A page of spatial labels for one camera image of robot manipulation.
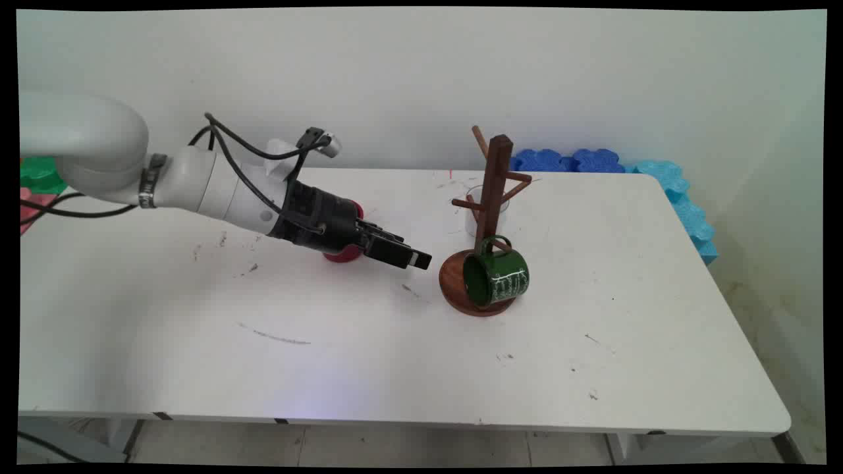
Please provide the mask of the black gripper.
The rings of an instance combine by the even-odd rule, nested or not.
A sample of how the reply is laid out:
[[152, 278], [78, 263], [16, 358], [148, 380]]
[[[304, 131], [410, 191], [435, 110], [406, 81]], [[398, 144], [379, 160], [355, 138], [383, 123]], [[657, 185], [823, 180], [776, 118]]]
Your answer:
[[336, 255], [346, 247], [362, 247], [362, 233], [368, 236], [364, 255], [388, 265], [427, 270], [431, 255], [404, 244], [392, 234], [367, 220], [360, 220], [355, 201], [304, 185], [293, 180], [285, 195], [282, 210], [269, 236], [286, 240], [321, 253]]

